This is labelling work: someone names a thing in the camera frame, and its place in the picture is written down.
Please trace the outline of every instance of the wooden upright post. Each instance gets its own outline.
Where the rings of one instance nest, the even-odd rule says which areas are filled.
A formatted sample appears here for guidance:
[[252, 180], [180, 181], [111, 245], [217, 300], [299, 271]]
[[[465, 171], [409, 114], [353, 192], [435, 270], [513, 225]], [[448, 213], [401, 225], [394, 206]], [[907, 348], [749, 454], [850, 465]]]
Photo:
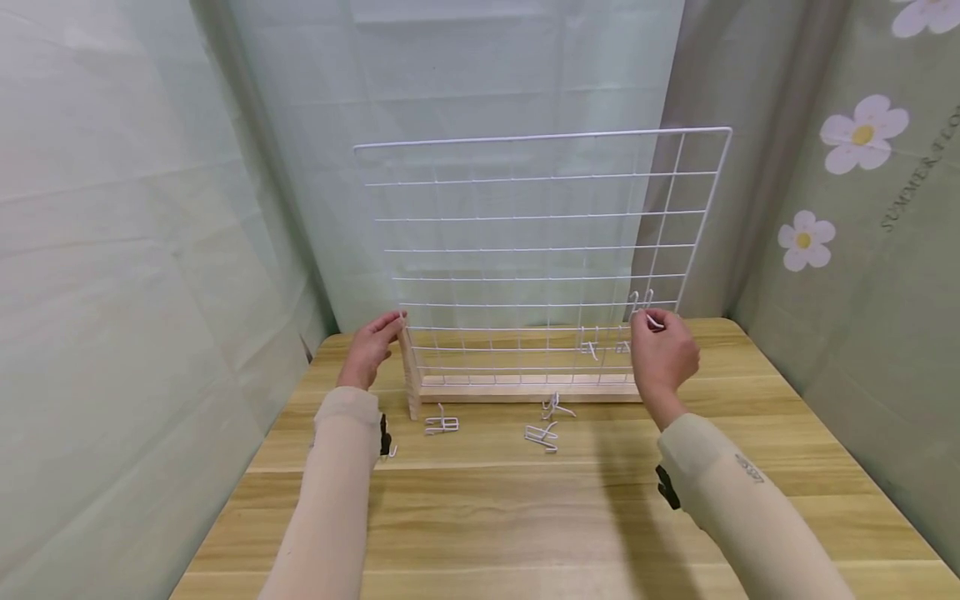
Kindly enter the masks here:
[[410, 420], [420, 419], [420, 369], [417, 368], [417, 360], [413, 351], [413, 343], [410, 340], [410, 332], [407, 331], [407, 324], [403, 324], [400, 335], [397, 336], [400, 342], [400, 356], [403, 359], [403, 380], [407, 389], [407, 407], [410, 409]]

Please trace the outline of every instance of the hand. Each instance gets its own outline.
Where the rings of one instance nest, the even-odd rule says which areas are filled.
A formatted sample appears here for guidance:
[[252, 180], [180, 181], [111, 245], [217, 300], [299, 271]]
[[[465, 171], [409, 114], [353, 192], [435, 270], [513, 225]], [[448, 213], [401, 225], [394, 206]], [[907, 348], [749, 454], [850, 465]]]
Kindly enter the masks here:
[[390, 358], [391, 352], [387, 346], [395, 342], [396, 336], [403, 330], [403, 318], [406, 316], [406, 311], [401, 313], [395, 310], [357, 329], [347, 351], [347, 360], [337, 377], [338, 387], [347, 385], [368, 390], [373, 385], [376, 369]]
[[[653, 331], [647, 315], [664, 329]], [[700, 369], [700, 349], [686, 324], [672, 312], [650, 308], [634, 314], [630, 329], [634, 380], [640, 396], [647, 402], [648, 397], [676, 396], [680, 385]]]

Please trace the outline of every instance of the white metal hook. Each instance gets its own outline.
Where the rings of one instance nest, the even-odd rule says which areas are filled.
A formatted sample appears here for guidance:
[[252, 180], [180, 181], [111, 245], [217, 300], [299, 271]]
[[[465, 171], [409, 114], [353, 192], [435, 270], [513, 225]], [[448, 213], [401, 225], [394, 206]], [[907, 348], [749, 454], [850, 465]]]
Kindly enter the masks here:
[[535, 440], [535, 439], [533, 439], [533, 438], [527, 438], [527, 440], [529, 440], [530, 442], [533, 442], [534, 444], [540, 444], [540, 445], [542, 445], [543, 448], [546, 450], [546, 453], [547, 453], [547, 454], [556, 454], [556, 453], [557, 453], [557, 447], [556, 447], [555, 445], [551, 444], [550, 442], [545, 442], [544, 440]]
[[424, 419], [424, 424], [427, 425], [439, 425], [439, 427], [427, 427], [423, 430], [423, 433], [432, 436], [438, 433], [449, 433], [451, 431], [460, 430], [460, 420], [456, 417], [447, 417], [444, 415], [444, 406], [437, 402], [437, 406], [440, 407], [440, 416], [439, 417], [430, 417], [429, 419]]
[[523, 439], [533, 442], [534, 444], [542, 445], [548, 454], [553, 454], [557, 451], [557, 447], [554, 444], [551, 444], [547, 440], [556, 440], [559, 436], [550, 431], [550, 428], [556, 425], [557, 422], [553, 421], [545, 428], [535, 427], [534, 425], [527, 425], [523, 429]]
[[[650, 304], [653, 303], [653, 301], [654, 301], [654, 289], [652, 287], [647, 288], [647, 292], [643, 298], [644, 310], [646, 310], [647, 308], [650, 308]], [[665, 329], [662, 323], [657, 323], [656, 321], [654, 321], [654, 318], [651, 317], [649, 314], [647, 314], [646, 317], [647, 317], [647, 323], [649, 323], [650, 326], [653, 327], [654, 329], [657, 329], [657, 330]]]
[[528, 440], [556, 440], [558, 437], [557, 434], [550, 431], [550, 428], [556, 424], [556, 421], [552, 421], [544, 428], [540, 428], [535, 425], [527, 425], [523, 429], [523, 437], [527, 438]]
[[553, 417], [553, 413], [558, 410], [563, 411], [574, 418], [577, 416], [577, 414], [570, 409], [563, 408], [563, 406], [560, 405], [560, 392], [554, 392], [553, 396], [549, 400], [544, 400], [540, 406], [543, 407], [543, 414], [540, 415], [540, 420], [550, 419]]
[[587, 353], [589, 352], [590, 356], [593, 357], [593, 360], [594, 360], [594, 361], [600, 362], [600, 359], [597, 358], [597, 352], [596, 352], [597, 344], [599, 344], [599, 343], [600, 343], [600, 325], [597, 325], [597, 326], [595, 326], [595, 327], [593, 328], [593, 341], [592, 341], [592, 342], [582, 342], [582, 343], [580, 344], [580, 351], [581, 351], [583, 354], [587, 354]]
[[640, 291], [634, 290], [631, 292], [630, 296], [627, 298], [627, 302], [632, 302], [634, 304], [633, 308], [630, 309], [630, 314], [633, 315], [640, 309], [640, 307], [637, 306], [640, 302]]

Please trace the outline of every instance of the yellow flower center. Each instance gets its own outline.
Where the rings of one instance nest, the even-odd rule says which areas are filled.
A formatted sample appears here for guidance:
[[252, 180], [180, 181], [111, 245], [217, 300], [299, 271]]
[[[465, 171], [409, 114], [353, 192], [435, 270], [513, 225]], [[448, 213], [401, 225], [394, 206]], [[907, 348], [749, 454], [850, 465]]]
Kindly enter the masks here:
[[853, 130], [853, 136], [851, 136], [851, 141], [857, 146], [863, 146], [864, 144], [869, 144], [870, 140], [874, 139], [874, 127], [872, 125], [861, 125], [860, 127]]

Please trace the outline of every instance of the white flower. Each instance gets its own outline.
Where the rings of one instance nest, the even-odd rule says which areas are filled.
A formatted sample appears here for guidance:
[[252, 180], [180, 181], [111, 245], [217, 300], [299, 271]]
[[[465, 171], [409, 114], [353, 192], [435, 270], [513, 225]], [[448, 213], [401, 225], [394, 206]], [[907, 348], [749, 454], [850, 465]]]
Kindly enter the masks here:
[[806, 265], [819, 269], [830, 262], [830, 250], [824, 246], [833, 239], [836, 229], [829, 221], [817, 221], [809, 210], [801, 210], [793, 218], [793, 227], [780, 228], [777, 241], [786, 248], [783, 266], [790, 271], [802, 271]]
[[900, 11], [894, 19], [896, 37], [913, 37], [929, 28], [934, 34], [942, 34], [960, 25], [960, 0], [894, 0], [909, 2], [910, 6]]
[[857, 164], [877, 168], [890, 157], [886, 140], [903, 133], [909, 122], [906, 110], [890, 110], [890, 99], [879, 94], [861, 100], [853, 109], [853, 120], [842, 114], [830, 116], [820, 128], [820, 139], [836, 146], [827, 155], [827, 170], [843, 175]]

